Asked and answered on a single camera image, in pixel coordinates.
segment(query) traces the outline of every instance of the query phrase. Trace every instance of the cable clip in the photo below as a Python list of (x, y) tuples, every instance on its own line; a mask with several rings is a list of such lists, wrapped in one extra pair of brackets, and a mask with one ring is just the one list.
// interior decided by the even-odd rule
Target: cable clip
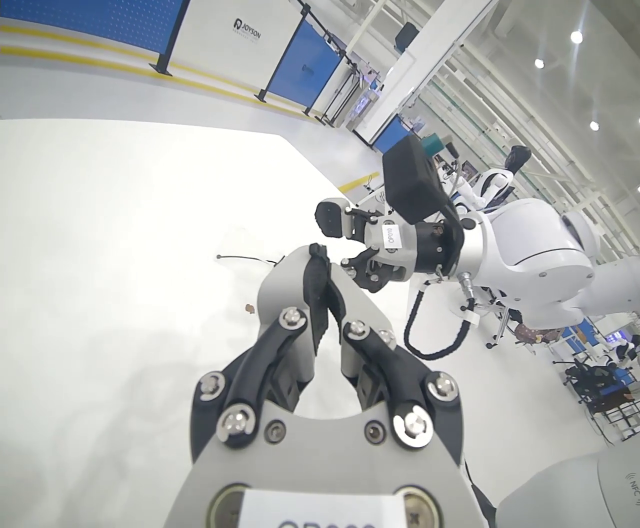
[(463, 316), (463, 319), (471, 323), (476, 328), (480, 324), (480, 314), (476, 314), (471, 310), (465, 310), (465, 315)]

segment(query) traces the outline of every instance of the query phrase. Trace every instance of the black gripper finger pad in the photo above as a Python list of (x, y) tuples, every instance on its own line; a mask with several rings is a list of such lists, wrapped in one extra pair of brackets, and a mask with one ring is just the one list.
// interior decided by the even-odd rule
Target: black gripper finger pad
[(342, 208), (338, 204), (333, 202), (318, 204), (316, 223), (324, 236), (342, 238)]

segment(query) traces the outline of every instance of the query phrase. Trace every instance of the joyson logo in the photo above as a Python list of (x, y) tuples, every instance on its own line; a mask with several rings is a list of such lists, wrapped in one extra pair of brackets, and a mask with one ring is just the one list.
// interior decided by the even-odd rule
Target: joyson logo
[(234, 22), (234, 33), (237, 33), (241, 37), (247, 38), (253, 42), (258, 42), (262, 33), (255, 28), (252, 28), (249, 24), (246, 24), (242, 19), (236, 19)]

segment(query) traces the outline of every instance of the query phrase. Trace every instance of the connector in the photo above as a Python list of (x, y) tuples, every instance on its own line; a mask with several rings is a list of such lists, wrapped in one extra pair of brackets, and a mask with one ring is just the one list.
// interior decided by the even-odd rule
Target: connector
[(474, 284), (471, 282), (471, 274), (468, 271), (463, 271), (458, 275), (458, 282), (462, 288), (462, 293), (468, 300), (474, 299)]

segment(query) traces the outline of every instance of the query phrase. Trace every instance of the yellow floor stripe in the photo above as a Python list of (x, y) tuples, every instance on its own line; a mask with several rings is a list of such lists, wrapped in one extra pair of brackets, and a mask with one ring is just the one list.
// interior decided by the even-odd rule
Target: yellow floor stripe
[[(61, 35), (59, 33), (52, 33), (51, 31), (42, 31), (41, 29), (33, 29), (33, 28), (20, 28), (17, 26), (7, 26), (6, 24), (0, 24), (0, 32), (5, 32), (5, 33), (15, 33), (18, 35), (27, 35), (27, 36), (35, 36), (38, 38), (49, 38), (51, 40), (58, 40), (60, 42), (66, 42), (68, 44), (76, 44), (76, 45), (80, 45), (80, 46), (86, 46), (86, 47), (92, 47), (95, 49), (104, 49), (106, 51), (112, 51), (114, 53), (120, 53), (122, 55), (128, 55), (130, 57), (136, 57), (139, 59), (143, 59), (146, 62), (155, 62), (157, 57), (154, 54), (150, 54), (150, 53), (144, 53), (144, 52), (139, 52), (139, 51), (135, 51), (132, 49), (127, 49), (124, 47), (120, 47), (117, 45), (111, 45), (111, 44), (106, 44), (103, 42), (96, 42), (94, 40), (89, 40), (89, 39), (85, 39), (85, 38), (78, 38), (76, 36), (68, 36), (68, 35)], [(255, 93), (257, 91), (260, 90), (260, 88), (257, 88), (256, 86), (251, 86), (249, 84), (244, 84), (244, 83), (240, 83), (237, 81), (233, 81), (231, 79), (227, 79), (226, 77), (221, 77), (218, 75), (214, 75), (214, 74), (210, 74), (207, 72), (203, 72), (202, 70), (198, 70), (197, 68), (192, 68), (190, 66), (186, 66), (184, 64), (181, 64), (179, 62), (171, 62), (171, 68), (179, 68), (181, 70), (184, 70), (186, 72), (190, 72), (192, 74), (196, 74), (196, 75), (200, 75), (202, 77), (207, 77), (209, 79), (213, 79), (214, 81), (217, 81), (219, 83), (223, 83), (223, 84), (228, 84), (229, 86), (233, 86), (235, 88), (239, 88), (240, 90), (245, 90), (247, 92), (252, 92)], [(275, 99), (275, 100), (279, 100), (280, 102), (283, 102), (285, 104), (290, 104), (293, 105), (294, 107), (299, 106), (300, 109), (302, 110), (302, 105), (297, 105), (297, 103), (290, 101), (289, 99), (286, 99), (285, 97), (281, 97), (279, 95), (276, 95), (274, 93), (269, 93), (268, 94), (270, 99)], [(310, 113), (319, 116), (320, 112), (317, 112), (315, 110), (312, 110)]]
[(38, 38), (50, 38), (52, 40), (59, 40), (60, 42), (67, 42), (69, 44), (77, 44), (80, 46), (88, 46), (97, 49), (105, 49), (107, 51), (113, 51), (121, 53), (123, 55), (129, 55), (130, 57), (137, 57), (144, 59), (145, 61), (155, 61), (156, 56), (150, 53), (143, 53), (132, 49), (126, 49), (120, 46), (114, 46), (111, 44), (105, 44), (103, 42), (95, 42), (93, 40), (87, 40), (85, 38), (78, 38), (75, 36), (59, 35), (58, 33), (51, 33), (50, 31), (42, 31), (41, 29), (32, 28), (17, 28), (15, 26), (0, 26), (0, 31), (4, 33), (17, 33), (18, 35), (37, 36)]
[(373, 178), (377, 178), (378, 176), (380, 176), (380, 172), (378, 171), (372, 172), (371, 174), (367, 174), (366, 176), (363, 176), (362, 178), (358, 178), (353, 182), (345, 183), (345, 185), (338, 187), (338, 190), (341, 193), (348, 193), (349, 191), (354, 190), (356, 187), (367, 183), (370, 178), (373, 180)]
[(238, 93), (229, 92), (228, 90), (223, 90), (222, 88), (217, 88), (215, 86), (210, 86), (204, 83), (198, 83), (197, 81), (190, 81), (188, 79), (181, 79), (179, 77), (168, 77), (165, 75), (161, 75), (154, 70), (138, 68), (137, 66), (130, 66), (121, 63), (110, 62), (102, 59), (92, 59), (89, 57), (82, 57), (77, 55), (70, 55), (68, 53), (60, 53), (56, 51), (43, 51), (38, 49), (29, 49), (17, 46), (0, 46), (0, 54), (3, 55), (12, 55), (18, 57), (28, 57), (34, 59), (46, 59), (46, 60), (56, 60), (62, 61), (72, 64), (81, 64), (86, 66), (95, 66), (99, 68), (106, 68), (110, 70), (117, 70), (121, 72), (132, 73), (136, 75), (141, 75), (144, 77), (154, 77), (156, 79), (161, 79), (163, 81), (175, 84), (181, 84), (183, 86), (190, 86), (193, 88), (199, 88), (201, 90), (205, 90), (207, 92), (217, 93), (218, 95), (224, 95), (226, 97), (232, 97), (233, 99), (241, 100), (243, 102), (248, 102), (250, 104), (255, 104), (256, 106), (266, 106), (268, 108), (279, 110), (281, 112), (285, 112), (291, 115), (294, 115), (298, 118), (304, 118), (307, 120), (311, 120), (314, 123), (317, 121), (312, 118), (305, 116), (302, 112), (296, 110), (290, 110), (288, 108), (283, 108), (282, 106), (277, 106), (276, 104), (271, 104), (268, 102), (260, 102), (255, 97), (249, 97), (247, 95), (240, 95)]

